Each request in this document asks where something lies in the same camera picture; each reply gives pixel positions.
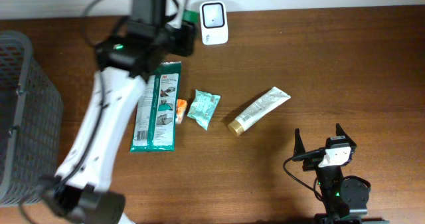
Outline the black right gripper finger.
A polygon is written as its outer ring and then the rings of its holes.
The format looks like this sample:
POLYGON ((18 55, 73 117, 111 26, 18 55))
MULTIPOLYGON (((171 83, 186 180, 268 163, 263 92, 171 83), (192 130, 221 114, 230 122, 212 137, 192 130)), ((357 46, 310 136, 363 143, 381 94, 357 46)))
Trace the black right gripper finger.
POLYGON ((293 155, 301 155, 305 153, 305 147, 303 145, 303 141, 301 139, 301 134, 299 128, 295 129, 295 144, 294 144, 294 152, 293 155))
POLYGON ((347 134, 342 129, 342 127, 341 127, 341 125, 339 123, 336 123, 335 129, 336 129, 336 136, 345 136, 345 137, 347 137, 347 134))

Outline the white tube with gold cap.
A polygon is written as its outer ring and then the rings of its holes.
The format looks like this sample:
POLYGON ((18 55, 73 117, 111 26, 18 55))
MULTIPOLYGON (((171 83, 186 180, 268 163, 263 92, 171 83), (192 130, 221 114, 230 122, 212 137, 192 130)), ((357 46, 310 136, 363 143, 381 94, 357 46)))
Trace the white tube with gold cap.
POLYGON ((235 136, 240 136, 257 123, 257 121, 290 98, 291 96, 286 92, 277 87, 273 87, 261 97, 253 101, 253 103, 251 103, 232 122, 230 122, 228 124, 228 129, 235 136))

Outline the orange small packet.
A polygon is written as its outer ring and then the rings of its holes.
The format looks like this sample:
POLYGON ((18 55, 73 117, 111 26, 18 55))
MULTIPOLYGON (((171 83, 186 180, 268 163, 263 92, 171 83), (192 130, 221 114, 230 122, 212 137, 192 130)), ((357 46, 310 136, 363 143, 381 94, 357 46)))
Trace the orange small packet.
POLYGON ((183 99, 178 99, 176 104, 176 124, 180 124, 183 121, 185 111, 187 109, 187 101, 183 99))

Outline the teal snack packet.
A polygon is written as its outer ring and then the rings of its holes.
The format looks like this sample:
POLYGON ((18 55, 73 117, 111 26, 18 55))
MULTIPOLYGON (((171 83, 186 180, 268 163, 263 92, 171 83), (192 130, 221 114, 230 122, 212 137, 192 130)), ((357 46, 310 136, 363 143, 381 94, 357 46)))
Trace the teal snack packet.
POLYGON ((187 116, 197 121, 198 125, 208 130, 214 111, 221 96, 195 90, 195 98, 189 108, 187 116))

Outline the green white 3M package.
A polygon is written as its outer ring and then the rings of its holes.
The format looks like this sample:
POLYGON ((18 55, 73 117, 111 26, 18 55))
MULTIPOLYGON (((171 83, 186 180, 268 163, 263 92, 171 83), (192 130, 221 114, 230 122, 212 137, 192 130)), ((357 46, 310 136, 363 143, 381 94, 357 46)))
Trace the green white 3M package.
POLYGON ((130 152, 175 150, 180 76, 180 62, 164 62, 147 80, 145 91, 137 103, 130 152))

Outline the green lid glass jar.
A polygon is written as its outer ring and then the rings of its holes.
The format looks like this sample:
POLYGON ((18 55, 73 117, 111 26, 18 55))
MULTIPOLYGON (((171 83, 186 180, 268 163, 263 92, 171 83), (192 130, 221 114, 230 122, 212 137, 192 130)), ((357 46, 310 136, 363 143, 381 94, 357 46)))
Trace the green lid glass jar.
POLYGON ((197 24, 199 21, 199 13, 196 11, 185 10, 183 13, 183 20, 188 23, 197 24))

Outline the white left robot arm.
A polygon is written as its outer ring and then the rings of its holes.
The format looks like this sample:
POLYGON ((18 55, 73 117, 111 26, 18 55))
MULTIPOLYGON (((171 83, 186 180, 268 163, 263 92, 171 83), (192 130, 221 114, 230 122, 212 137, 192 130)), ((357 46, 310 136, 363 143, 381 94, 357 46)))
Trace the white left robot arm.
POLYGON ((126 198, 110 191, 118 148, 147 79, 171 53, 193 53, 196 25, 169 23, 153 35, 134 21, 125 36, 114 29, 95 45, 98 70, 88 109, 73 146, 52 177, 41 179, 42 200, 70 223, 131 223, 126 198))

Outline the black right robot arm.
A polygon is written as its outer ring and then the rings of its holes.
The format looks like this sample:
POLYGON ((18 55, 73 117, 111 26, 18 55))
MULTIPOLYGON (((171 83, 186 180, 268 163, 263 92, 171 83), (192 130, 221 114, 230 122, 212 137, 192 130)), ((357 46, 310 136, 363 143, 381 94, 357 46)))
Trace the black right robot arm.
POLYGON ((324 205, 325 213, 316 214, 314 223, 388 223, 384 219, 365 219, 371 184, 358 176, 343 175, 342 167, 351 162, 357 145, 340 124, 335 129, 336 135, 326 139, 322 148, 309 152, 305 150, 300 130, 295 129, 293 156, 284 162, 284 171, 311 190, 324 205), (302 162, 303 171, 314 171, 313 186, 291 174, 286 168, 288 162, 302 162))

